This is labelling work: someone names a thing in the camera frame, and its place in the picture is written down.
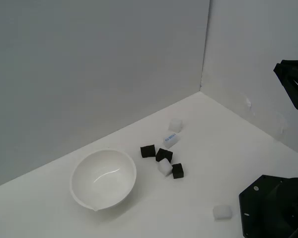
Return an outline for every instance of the black cube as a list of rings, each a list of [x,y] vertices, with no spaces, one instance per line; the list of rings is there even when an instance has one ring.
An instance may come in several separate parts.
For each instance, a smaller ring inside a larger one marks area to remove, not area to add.
[[[144,147],[140,147],[141,156],[143,158],[154,157],[155,156],[155,147],[154,145],[148,145]]]
[[[160,148],[158,150],[158,153],[155,156],[155,160],[157,162],[160,162],[161,160],[163,160],[164,158],[166,158],[169,161],[169,163],[171,163],[172,155],[173,155],[173,152],[168,151],[168,150],[164,150],[164,149],[161,149]]]
[[[172,174],[174,179],[179,179],[184,177],[184,172],[182,168],[182,164],[172,165]]]

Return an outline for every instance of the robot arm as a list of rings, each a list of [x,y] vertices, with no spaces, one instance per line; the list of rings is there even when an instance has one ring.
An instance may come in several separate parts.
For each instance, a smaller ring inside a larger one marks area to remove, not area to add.
[[[283,60],[276,65],[274,72],[298,109],[298,60]]]

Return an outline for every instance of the white table surface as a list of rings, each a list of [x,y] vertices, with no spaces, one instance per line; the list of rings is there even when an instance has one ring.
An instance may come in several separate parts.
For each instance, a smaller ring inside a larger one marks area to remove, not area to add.
[[[140,146],[158,149],[171,118],[184,121],[170,149],[181,179],[164,178],[154,158],[140,155]],[[69,179],[104,147],[127,152],[137,180],[119,206],[94,212],[72,199]],[[0,186],[0,238],[241,238],[238,195],[262,174],[298,177],[298,153],[196,93]],[[213,220],[218,204],[232,206],[231,220]]]

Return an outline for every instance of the small white block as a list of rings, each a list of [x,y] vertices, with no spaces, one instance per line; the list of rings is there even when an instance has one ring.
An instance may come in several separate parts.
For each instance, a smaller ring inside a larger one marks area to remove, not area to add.
[[[163,159],[160,160],[158,169],[164,176],[168,176],[172,172],[172,165],[167,159]]]
[[[215,220],[224,220],[232,218],[232,210],[228,205],[219,205],[213,208]]]
[[[169,149],[171,146],[173,146],[178,141],[179,141],[179,137],[176,135],[176,133],[173,133],[163,139],[163,145],[167,149]]]
[[[182,120],[172,119],[169,123],[169,130],[179,133],[182,129]]]

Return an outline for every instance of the bowl rim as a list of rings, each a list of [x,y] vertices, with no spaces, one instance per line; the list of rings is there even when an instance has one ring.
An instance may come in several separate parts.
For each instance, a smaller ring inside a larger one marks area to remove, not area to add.
[[[72,197],[74,198],[74,200],[81,206],[83,207],[86,207],[88,209],[91,209],[91,210],[94,210],[96,211],[94,208],[92,208],[91,206],[83,203],[74,193],[73,191],[73,185],[72,185],[72,181],[73,181],[73,176],[74,176],[74,173],[76,171],[76,169],[78,168],[78,166],[89,156],[93,155],[93,154],[96,154],[96,153],[99,153],[99,152],[102,152],[102,151],[115,151],[115,152],[118,152],[118,153],[121,153],[123,155],[125,155],[131,162],[132,166],[133,166],[133,170],[134,170],[134,180],[133,180],[133,184],[130,186],[129,190],[126,192],[126,195],[121,199],[119,200],[118,202],[116,202],[115,204],[113,205],[110,205],[108,207],[103,207],[103,208],[100,208],[99,210],[102,210],[102,209],[106,209],[106,208],[109,208],[109,207],[112,207],[112,206],[115,206],[116,204],[120,203],[122,200],[124,200],[128,194],[131,192],[131,190],[134,188],[134,185],[135,185],[135,182],[136,182],[136,177],[137,177],[137,169],[136,169],[136,165],[135,165],[135,161],[124,151],[121,151],[121,150],[118,150],[118,149],[112,149],[112,148],[106,148],[106,149],[100,149],[100,150],[96,150],[92,153],[90,153],[89,155],[87,155],[86,157],[84,157],[83,159],[81,159],[77,165],[75,166],[72,174],[71,174],[71,178],[70,178],[70,192],[71,192],[71,195]]]

